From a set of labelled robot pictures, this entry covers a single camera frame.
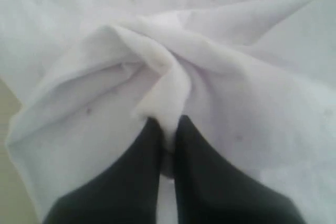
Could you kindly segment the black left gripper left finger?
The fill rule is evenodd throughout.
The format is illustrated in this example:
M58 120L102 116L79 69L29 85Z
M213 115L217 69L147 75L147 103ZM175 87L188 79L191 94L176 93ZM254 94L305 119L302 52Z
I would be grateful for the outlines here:
M44 223L156 223L163 132L149 118L107 170L61 197Z

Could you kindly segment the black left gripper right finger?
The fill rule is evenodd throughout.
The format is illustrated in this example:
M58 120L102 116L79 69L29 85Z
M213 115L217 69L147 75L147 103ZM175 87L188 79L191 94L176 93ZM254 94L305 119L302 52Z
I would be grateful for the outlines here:
M286 196L222 158L190 118L175 135L174 178L179 223L301 223Z

